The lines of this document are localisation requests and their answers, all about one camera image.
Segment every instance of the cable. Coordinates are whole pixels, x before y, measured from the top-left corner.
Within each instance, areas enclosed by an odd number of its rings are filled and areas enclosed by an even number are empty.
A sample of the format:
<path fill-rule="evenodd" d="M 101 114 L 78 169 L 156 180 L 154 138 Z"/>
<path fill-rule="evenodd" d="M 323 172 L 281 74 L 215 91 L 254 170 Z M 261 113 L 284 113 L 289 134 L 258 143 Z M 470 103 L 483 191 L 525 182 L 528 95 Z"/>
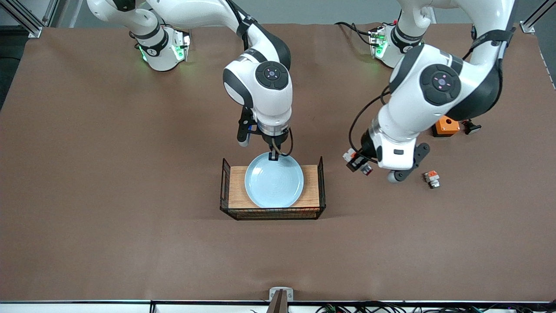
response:
<path fill-rule="evenodd" d="M 18 58 L 18 57 L 13 57 L 13 56 L 0 56 L 0 58 L 11 58 L 11 59 L 13 59 L 13 60 L 21 61 L 20 58 Z"/>
<path fill-rule="evenodd" d="M 170 24 L 166 24 L 166 21 L 162 18 L 162 16 L 160 16 L 160 19 L 162 20 L 162 24 L 161 24 L 161 25 L 164 25 L 164 26 L 172 26 L 172 25 L 170 25 Z"/>
<path fill-rule="evenodd" d="M 371 311 L 371 310 L 369 310 L 369 309 L 367 309 L 367 308 L 365 308 L 365 310 L 366 310 L 368 313 L 376 313 L 376 312 L 378 312 L 378 311 L 380 311 L 380 310 L 384 310 L 384 311 L 386 311 L 386 312 L 388 312 L 388 313 L 391 313 L 386 307 L 383 307 L 383 306 L 379 306 L 378 308 L 374 309 L 373 311 Z"/>
<path fill-rule="evenodd" d="M 383 104 L 385 104 L 385 103 L 384 103 L 384 99 L 383 99 L 383 97 L 386 95 L 385 92 L 386 92 L 386 88 L 382 91 L 382 94 L 380 94 L 380 101 L 382 101 Z M 397 312 L 397 309 L 400 309 L 403 313 L 407 313 L 407 312 L 405 311 L 405 309 L 402 308 L 401 306 L 397 306 L 397 305 L 395 305 L 395 304 L 390 304 L 390 306 L 391 306 L 396 312 Z"/>
<path fill-rule="evenodd" d="M 496 95 L 496 99 L 494 100 L 493 105 L 495 105 L 498 102 L 498 99 L 500 99 L 500 95 L 502 94 L 502 82 L 503 82 L 503 75 L 502 75 L 502 59 L 498 59 L 497 60 L 497 65 L 498 65 L 498 78 L 499 78 L 499 83 L 498 83 L 498 94 Z"/>
<path fill-rule="evenodd" d="M 350 25 L 350 24 L 348 24 L 348 23 L 346 23 L 346 22 L 338 22 L 338 23 L 334 23 L 334 25 L 344 25 L 344 26 L 347 26 L 347 27 L 348 27 L 349 29 L 351 29 L 352 31 L 358 32 L 358 33 L 360 33 L 361 35 L 368 35 L 368 34 L 369 34 L 369 33 L 366 33 L 366 32 L 364 32 L 364 31 L 358 30 L 356 27 L 354 28 L 352 25 Z"/>
<path fill-rule="evenodd" d="M 239 27 L 239 25 L 241 25 L 243 23 L 243 21 L 241 20 L 241 16 L 239 11 L 237 10 L 236 6 L 233 4 L 233 2 L 231 2 L 230 0 L 225 0 L 226 3 L 230 6 L 230 9 L 232 10 L 232 13 L 234 13 L 234 16 L 236 17 L 237 20 L 237 25 Z M 244 50 L 249 49 L 249 40 L 247 38 L 247 32 L 245 32 L 242 36 L 241 39 L 244 42 Z"/>
<path fill-rule="evenodd" d="M 471 52 L 473 52 L 473 49 L 469 49 L 469 51 L 467 51 L 467 53 L 461 59 L 465 60 L 471 54 Z"/>
<path fill-rule="evenodd" d="M 461 309 L 457 307 L 444 307 L 442 309 L 430 309 L 425 310 L 423 313 L 442 313 L 442 312 L 466 312 L 466 313 L 473 313 L 473 311 Z"/>
<path fill-rule="evenodd" d="M 379 45 L 376 44 L 376 43 L 371 43 L 371 42 L 368 42 L 367 40 L 365 40 L 365 39 L 363 38 L 362 35 L 368 36 L 369 33 L 368 33 L 368 32 L 364 32 L 364 31 L 360 31 L 359 29 L 357 29 L 357 26 L 355 26 L 355 23 L 351 23 L 351 25 L 349 25 L 349 24 L 347 24 L 346 22 L 338 22 L 338 23 L 334 23 L 334 25 L 346 25 L 346 26 L 349 27 L 349 29 L 351 29 L 352 31 L 354 31 L 354 32 L 357 34 L 357 36 L 359 36 L 359 38 L 360 38 L 363 42 L 365 42 L 367 45 L 372 46 L 372 47 L 378 47 L 378 46 L 379 46 Z"/>
<path fill-rule="evenodd" d="M 291 152 L 294 151 L 294 133 L 292 133 L 291 127 L 289 128 L 289 133 L 290 133 L 290 151 L 287 154 L 282 153 L 282 151 L 278 149 L 278 146 L 276 145 L 274 138 L 271 139 L 272 147 L 274 148 L 274 150 L 276 150 L 276 152 L 278 152 L 278 154 L 280 154 L 283 157 L 289 157 Z"/>
<path fill-rule="evenodd" d="M 351 123 L 351 127 L 349 127 L 349 134 L 348 134 L 348 136 L 347 136 L 347 138 L 349 139 L 349 144 L 350 144 L 351 148 L 352 148 L 357 154 L 359 154 L 360 157 L 366 159 L 367 161 L 376 163 L 376 164 L 378 163 L 378 161 L 373 160 L 373 159 L 371 159 L 371 158 L 368 158 L 368 157 L 366 157 L 366 156 L 364 156 L 364 155 L 362 155 L 362 154 L 360 154 L 360 153 L 357 152 L 357 151 L 359 151 L 359 149 L 356 149 L 356 148 L 355 148 L 355 145 L 353 144 L 353 140 L 351 139 L 351 133 L 353 132 L 353 128 L 355 127 L 355 124 L 357 123 L 357 120 L 359 120 L 359 117 L 361 116 L 361 114 L 363 114 L 363 112 L 365 112 L 365 110 L 368 109 L 369 106 L 371 106 L 371 104 L 377 102 L 379 99 L 381 99 L 381 98 L 384 97 L 385 95 L 389 95 L 389 94 L 390 94 L 390 91 L 386 91 L 389 87 L 390 87 L 390 86 L 387 86 L 385 89 L 383 89 L 383 91 L 380 93 L 380 96 L 378 96 L 378 97 L 372 99 L 371 102 L 367 103 L 367 105 L 365 105 L 365 106 L 361 109 L 361 111 L 359 111 L 359 113 L 357 113 L 355 119 L 353 120 L 353 123 Z"/>
<path fill-rule="evenodd" d="M 346 312 L 346 313 L 351 313 L 351 311 L 348 310 L 348 309 L 346 309 L 345 306 L 339 306 L 339 308 L 342 309 L 342 310 L 343 310 L 344 312 Z"/>

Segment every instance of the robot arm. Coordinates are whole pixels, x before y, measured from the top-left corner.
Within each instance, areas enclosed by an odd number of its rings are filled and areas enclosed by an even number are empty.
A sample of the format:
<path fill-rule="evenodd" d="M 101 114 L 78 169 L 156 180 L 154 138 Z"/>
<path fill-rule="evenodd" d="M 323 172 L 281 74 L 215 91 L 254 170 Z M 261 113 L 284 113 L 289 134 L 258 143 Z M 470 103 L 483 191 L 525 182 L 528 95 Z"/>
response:
<path fill-rule="evenodd" d="M 128 27 L 154 70 L 170 70 L 183 60 L 183 55 L 176 53 L 181 46 L 180 35 L 183 38 L 181 32 L 161 27 L 152 12 L 135 9 L 135 0 L 87 0 L 87 3 L 99 19 Z M 244 107 L 237 134 L 239 144 L 247 146 L 251 134 L 261 135 L 271 149 L 269 158 L 276 160 L 281 144 L 291 134 L 288 46 L 231 0 L 147 0 L 147 3 L 166 23 L 178 29 L 222 25 L 247 38 L 250 48 L 224 68 L 224 87 Z"/>
<path fill-rule="evenodd" d="M 388 67 L 394 67 L 401 57 L 411 48 L 418 46 L 431 24 L 426 7 L 457 8 L 451 0 L 398 0 L 401 5 L 400 17 L 396 25 L 380 27 L 374 34 L 374 43 L 379 48 L 373 49 L 373 56 Z"/>
<path fill-rule="evenodd" d="M 502 58 L 513 34 L 509 27 L 514 0 L 443 3 L 457 4 L 474 23 L 479 36 L 471 46 L 471 61 L 429 45 L 417 45 L 403 55 L 390 76 L 390 101 L 361 139 L 364 148 L 359 154 L 376 158 L 381 168 L 411 169 L 422 131 L 443 115 L 462 120 L 483 114 L 500 95 Z M 400 20 L 399 25 L 406 24 Z M 351 165 L 355 170 L 362 164 Z"/>

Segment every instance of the brown table surface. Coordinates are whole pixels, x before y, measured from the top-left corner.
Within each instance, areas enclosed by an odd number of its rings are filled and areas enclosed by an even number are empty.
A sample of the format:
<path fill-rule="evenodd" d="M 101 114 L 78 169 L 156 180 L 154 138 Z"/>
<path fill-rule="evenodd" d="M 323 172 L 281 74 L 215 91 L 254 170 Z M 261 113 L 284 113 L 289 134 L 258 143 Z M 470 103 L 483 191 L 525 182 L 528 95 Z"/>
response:
<path fill-rule="evenodd" d="M 419 138 L 421 169 L 440 174 L 430 190 L 420 173 L 392 185 L 345 166 L 348 128 L 391 73 L 368 46 L 339 26 L 268 29 L 293 55 L 294 157 L 324 157 L 321 218 L 219 211 L 222 158 L 267 151 L 236 142 L 231 31 L 194 30 L 190 61 L 155 72 L 125 29 L 47 28 L 0 114 L 0 299 L 248 300 L 276 285 L 298 300 L 555 298 L 556 94 L 534 36 L 516 32 L 479 133 Z M 461 56 L 469 29 L 433 25 L 426 40 Z"/>

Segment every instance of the wooden board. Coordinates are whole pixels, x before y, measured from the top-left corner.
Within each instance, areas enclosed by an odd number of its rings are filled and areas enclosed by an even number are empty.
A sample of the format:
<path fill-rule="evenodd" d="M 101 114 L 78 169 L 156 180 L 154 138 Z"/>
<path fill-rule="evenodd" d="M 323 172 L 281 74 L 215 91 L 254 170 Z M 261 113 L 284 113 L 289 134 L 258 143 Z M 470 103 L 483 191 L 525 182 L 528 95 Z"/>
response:
<path fill-rule="evenodd" d="M 317 165 L 302 165 L 301 170 L 303 171 L 304 177 L 303 191 L 301 192 L 299 199 L 291 206 L 291 210 L 295 211 L 295 208 L 311 207 L 311 209 L 307 209 L 305 211 L 318 211 L 319 172 Z M 251 201 L 247 195 L 247 191 L 245 190 L 246 171 L 247 167 L 230 168 L 230 197 L 228 202 L 230 209 L 259 207 Z"/>

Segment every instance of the wooden block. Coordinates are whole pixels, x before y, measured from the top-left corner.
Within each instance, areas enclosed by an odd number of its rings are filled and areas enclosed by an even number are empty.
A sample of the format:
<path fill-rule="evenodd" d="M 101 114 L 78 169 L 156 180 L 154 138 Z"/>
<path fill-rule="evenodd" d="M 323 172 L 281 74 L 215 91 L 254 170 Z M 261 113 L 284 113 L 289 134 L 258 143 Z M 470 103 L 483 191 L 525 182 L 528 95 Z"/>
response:
<path fill-rule="evenodd" d="M 442 116 L 432 127 L 434 137 L 450 137 L 459 132 L 459 122 Z"/>
<path fill-rule="evenodd" d="M 296 211 L 295 208 L 311 207 L 311 209 L 305 209 L 307 212 L 319 211 L 319 172 L 317 165 L 302 165 L 301 170 L 303 171 L 304 183 L 303 191 L 299 199 L 290 207 L 280 210 L 281 212 Z M 249 210 L 251 213 L 255 212 L 267 212 L 265 209 L 258 209 L 257 206 L 245 190 L 245 172 L 247 167 L 231 167 L 230 168 L 230 194 L 228 200 L 229 209 L 245 209 L 253 208 Z"/>

